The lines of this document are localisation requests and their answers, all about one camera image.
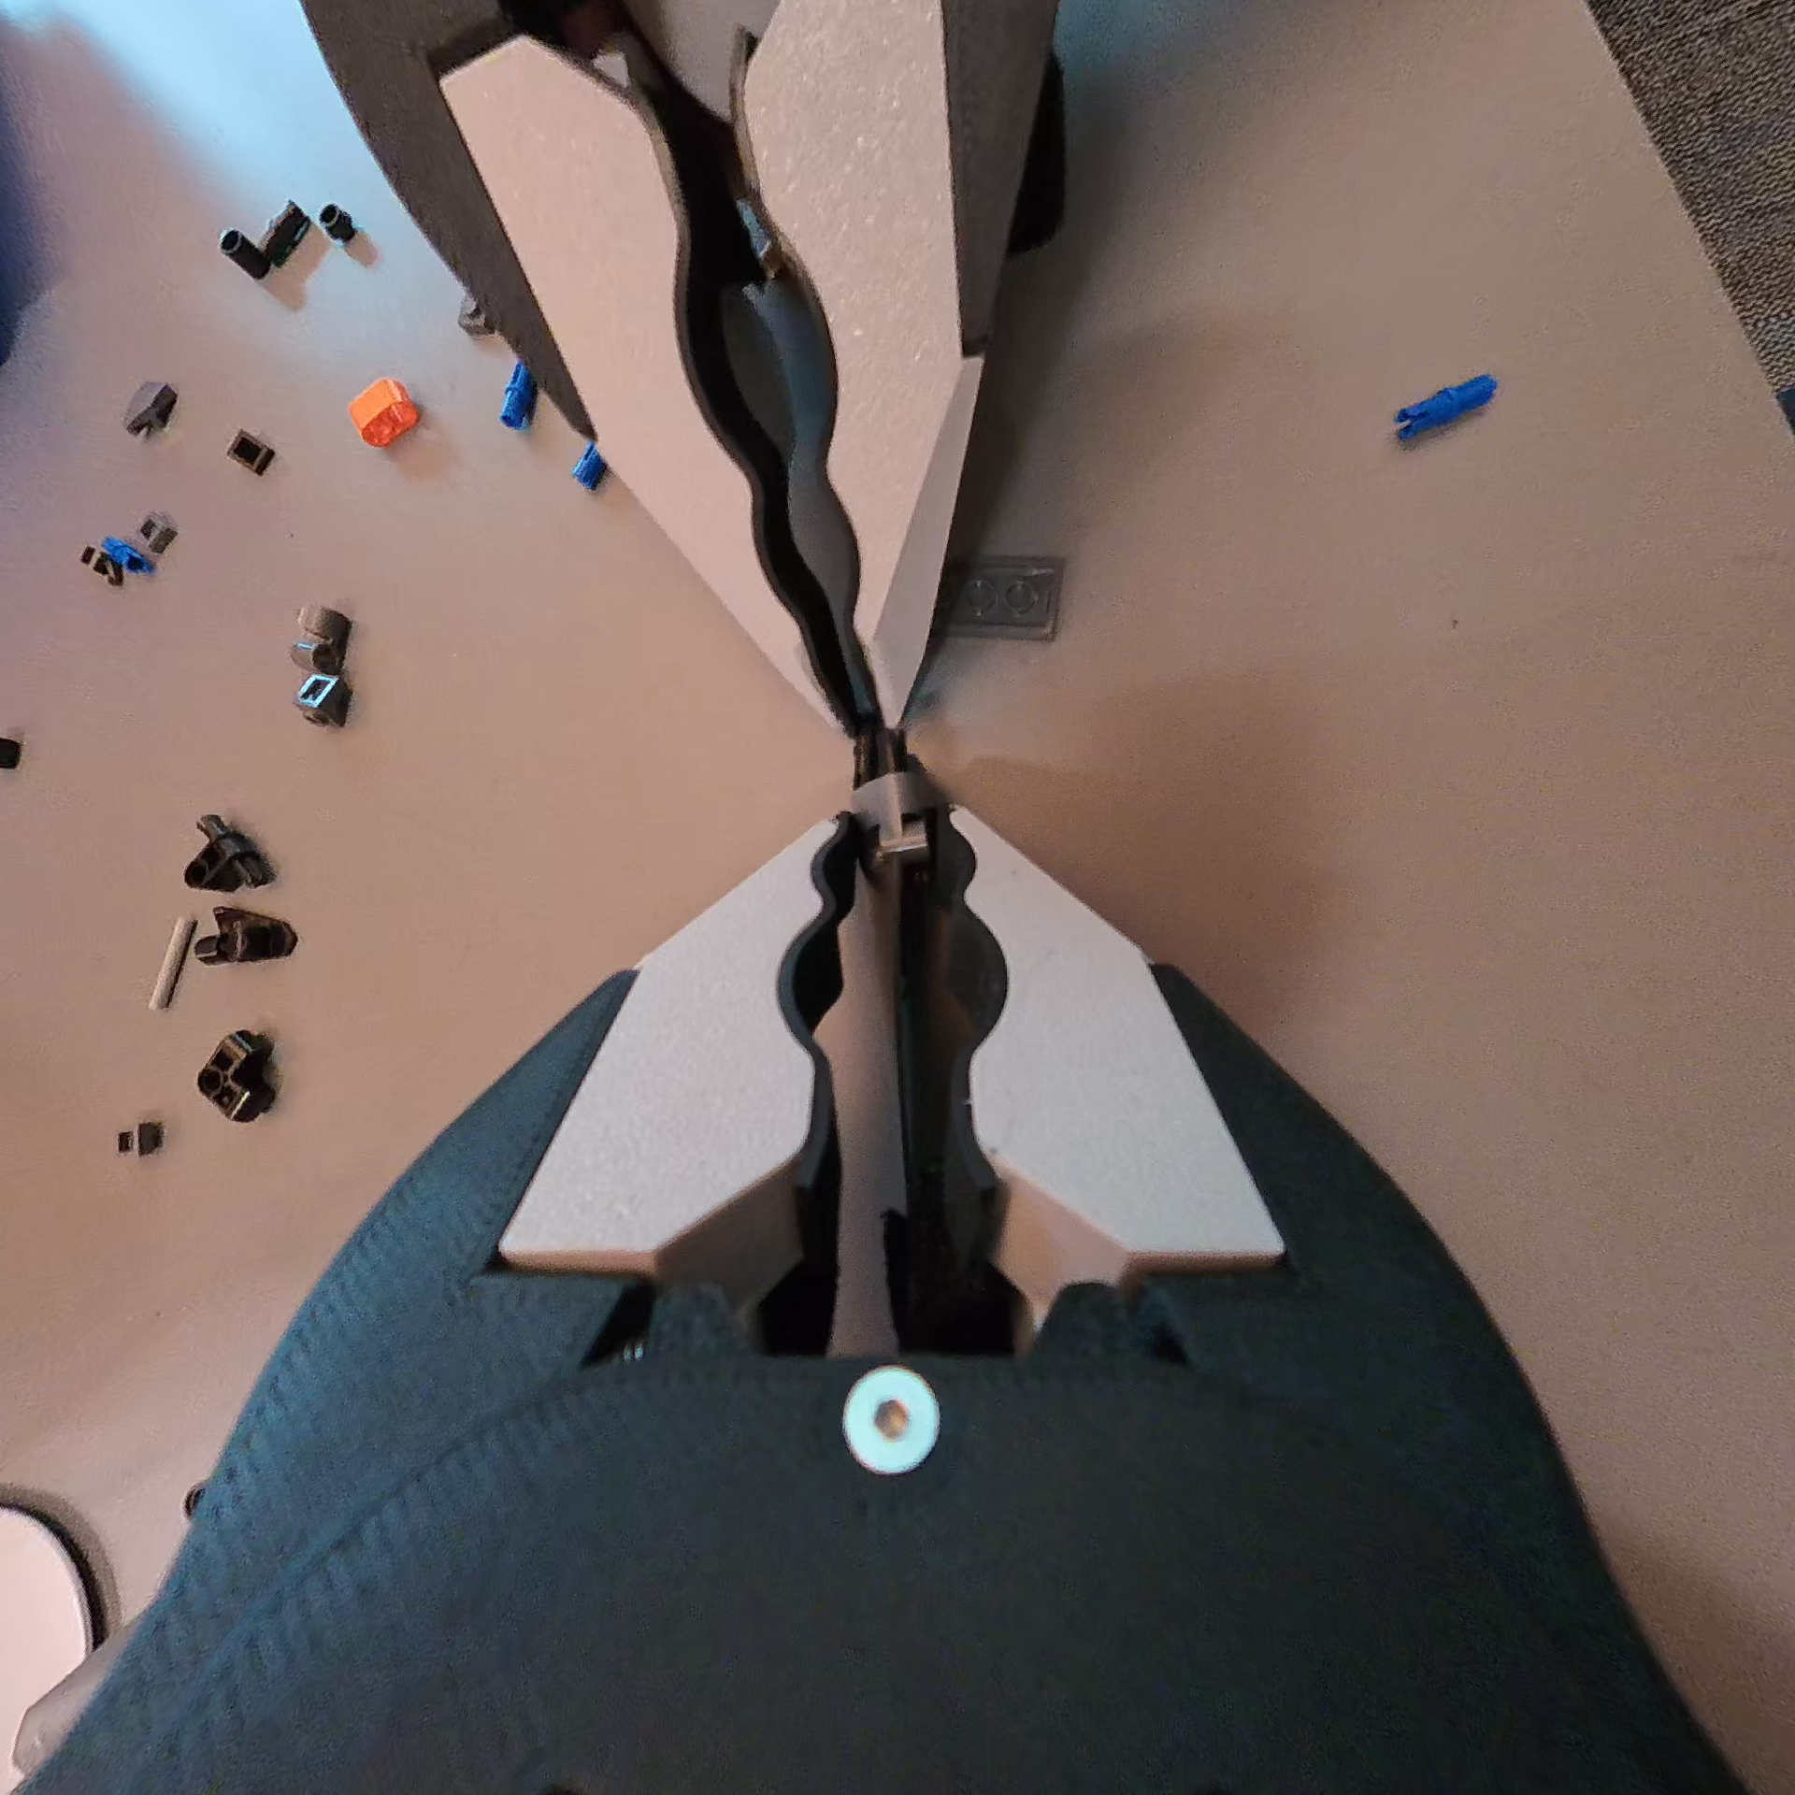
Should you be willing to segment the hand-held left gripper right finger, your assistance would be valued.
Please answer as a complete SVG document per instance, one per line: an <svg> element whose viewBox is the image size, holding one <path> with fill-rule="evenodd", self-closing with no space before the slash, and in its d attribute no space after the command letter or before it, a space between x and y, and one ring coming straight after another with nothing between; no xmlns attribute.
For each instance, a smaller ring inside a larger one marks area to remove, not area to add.
<svg viewBox="0 0 1795 1795"><path fill-rule="evenodd" d="M965 806L931 817L931 1346L1285 1242L1144 950Z"/></svg>

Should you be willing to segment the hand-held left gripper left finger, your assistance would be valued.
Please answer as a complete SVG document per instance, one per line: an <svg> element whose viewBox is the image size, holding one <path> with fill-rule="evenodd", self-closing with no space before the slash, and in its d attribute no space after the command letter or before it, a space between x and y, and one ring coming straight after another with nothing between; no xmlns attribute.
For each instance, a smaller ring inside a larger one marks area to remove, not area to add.
<svg viewBox="0 0 1795 1795"><path fill-rule="evenodd" d="M714 1287L773 1354L823 1354L840 1143L818 1026L844 991L859 827L816 823L630 974L499 1238L509 1268Z"/></svg>

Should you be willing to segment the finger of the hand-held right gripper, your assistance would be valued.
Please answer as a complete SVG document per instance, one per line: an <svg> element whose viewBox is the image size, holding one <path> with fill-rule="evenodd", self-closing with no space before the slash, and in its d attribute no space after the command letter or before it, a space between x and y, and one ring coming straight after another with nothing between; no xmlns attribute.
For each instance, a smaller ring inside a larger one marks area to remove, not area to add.
<svg viewBox="0 0 1795 1795"><path fill-rule="evenodd" d="M794 529L790 458L730 365L751 238L680 102L531 33L440 87L609 471L775 667L864 730L864 685Z"/></svg>
<svg viewBox="0 0 1795 1795"><path fill-rule="evenodd" d="M931 639L984 361L963 344L944 11L782 2L741 121L829 330L829 484L859 549L855 629L887 724Z"/></svg>

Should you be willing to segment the grey lego plate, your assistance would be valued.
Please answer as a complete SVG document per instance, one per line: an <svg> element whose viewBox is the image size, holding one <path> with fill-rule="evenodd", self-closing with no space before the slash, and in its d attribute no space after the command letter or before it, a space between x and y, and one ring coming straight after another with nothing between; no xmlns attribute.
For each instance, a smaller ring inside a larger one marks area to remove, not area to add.
<svg viewBox="0 0 1795 1795"><path fill-rule="evenodd" d="M1062 557L982 557L948 564L937 607L948 637L1049 642L1060 629Z"/></svg>

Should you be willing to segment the black lego connector block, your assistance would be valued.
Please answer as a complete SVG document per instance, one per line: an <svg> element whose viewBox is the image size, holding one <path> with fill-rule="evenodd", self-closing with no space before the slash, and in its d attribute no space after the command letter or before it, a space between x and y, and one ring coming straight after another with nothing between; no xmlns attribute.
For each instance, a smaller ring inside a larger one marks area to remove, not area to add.
<svg viewBox="0 0 1795 1795"><path fill-rule="evenodd" d="M196 1087L231 1123L254 1123L278 1097L274 1041L255 1030L226 1033L200 1067Z"/></svg>

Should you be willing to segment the black T-shaped lego connector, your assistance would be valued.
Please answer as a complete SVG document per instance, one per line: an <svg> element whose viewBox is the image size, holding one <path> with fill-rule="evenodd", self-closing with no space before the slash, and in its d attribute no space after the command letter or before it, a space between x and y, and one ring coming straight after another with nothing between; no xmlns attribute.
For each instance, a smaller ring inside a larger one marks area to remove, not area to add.
<svg viewBox="0 0 1795 1795"><path fill-rule="evenodd" d="M237 894L276 881L276 870L261 845L218 814L198 819L205 842L183 871L190 890Z"/></svg>

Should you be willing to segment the white book stand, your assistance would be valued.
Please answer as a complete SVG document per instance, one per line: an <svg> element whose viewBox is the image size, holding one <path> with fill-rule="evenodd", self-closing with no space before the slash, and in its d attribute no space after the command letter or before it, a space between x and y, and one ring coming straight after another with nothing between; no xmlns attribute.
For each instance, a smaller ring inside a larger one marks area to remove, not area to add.
<svg viewBox="0 0 1795 1795"><path fill-rule="evenodd" d="M21 1717L93 1652L101 1603L79 1544L47 1514L2 1506L2 1706Z"/></svg>

